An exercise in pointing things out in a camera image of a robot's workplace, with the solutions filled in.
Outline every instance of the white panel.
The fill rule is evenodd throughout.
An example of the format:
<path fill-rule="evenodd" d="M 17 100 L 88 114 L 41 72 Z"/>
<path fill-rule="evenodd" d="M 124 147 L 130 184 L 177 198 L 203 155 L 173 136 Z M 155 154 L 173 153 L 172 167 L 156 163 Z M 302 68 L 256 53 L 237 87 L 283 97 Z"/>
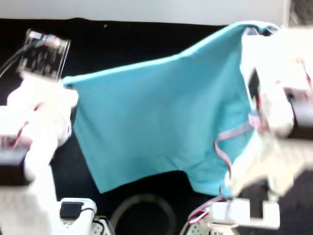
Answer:
<path fill-rule="evenodd" d="M 283 24 L 290 0 L 3 0 L 0 18 L 70 19 L 226 25 Z"/>

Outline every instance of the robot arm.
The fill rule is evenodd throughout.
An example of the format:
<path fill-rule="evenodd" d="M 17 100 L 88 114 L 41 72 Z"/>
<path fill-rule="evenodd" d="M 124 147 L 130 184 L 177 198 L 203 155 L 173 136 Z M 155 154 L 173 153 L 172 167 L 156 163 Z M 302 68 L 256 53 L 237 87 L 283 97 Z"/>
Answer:
<path fill-rule="evenodd" d="M 49 165 L 57 147 L 69 138 L 71 109 L 78 94 L 60 83 L 22 76 L 23 82 L 9 95 L 7 106 L 0 107 L 0 137 L 4 144 L 12 137 L 29 148 L 24 167 L 33 180 L 40 169 Z"/>

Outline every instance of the teal cloth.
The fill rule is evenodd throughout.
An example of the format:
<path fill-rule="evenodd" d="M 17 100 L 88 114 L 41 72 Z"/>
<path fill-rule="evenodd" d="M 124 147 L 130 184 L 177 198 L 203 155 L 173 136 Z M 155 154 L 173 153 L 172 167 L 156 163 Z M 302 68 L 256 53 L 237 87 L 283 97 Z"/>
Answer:
<path fill-rule="evenodd" d="M 248 26 L 273 25 L 236 23 L 170 57 L 63 80 L 79 93 L 74 131 L 100 192 L 181 170 L 194 191 L 219 193 L 227 167 L 214 140 L 251 111 L 239 67 Z M 234 161 L 250 136 L 219 146 Z"/>

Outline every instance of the black tablecloth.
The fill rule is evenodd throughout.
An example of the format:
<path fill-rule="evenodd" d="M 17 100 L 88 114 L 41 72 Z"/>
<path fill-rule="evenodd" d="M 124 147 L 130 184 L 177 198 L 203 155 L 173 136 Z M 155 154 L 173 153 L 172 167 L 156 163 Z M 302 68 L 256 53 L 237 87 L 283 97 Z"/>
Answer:
<path fill-rule="evenodd" d="M 0 20 L 0 64 L 23 45 L 28 28 L 72 39 L 63 76 L 90 73 L 116 66 L 157 59 L 178 53 L 221 27 L 164 23 Z M 21 82 L 14 69 L 0 80 L 0 104 Z M 97 203 L 98 214 L 110 217 L 125 199 L 139 193 L 163 197 L 173 208 L 177 232 L 189 212 L 211 198 L 192 191 L 186 175 L 170 172 L 142 179 L 100 194 L 87 168 L 75 135 L 60 147 L 52 161 L 58 199 L 87 197 Z M 311 234 L 313 221 L 312 174 L 304 174 L 281 200 L 279 231 L 242 230 L 243 234 Z M 127 211 L 117 226 L 118 235 L 162 235 L 167 230 L 163 212 L 154 205 Z"/>

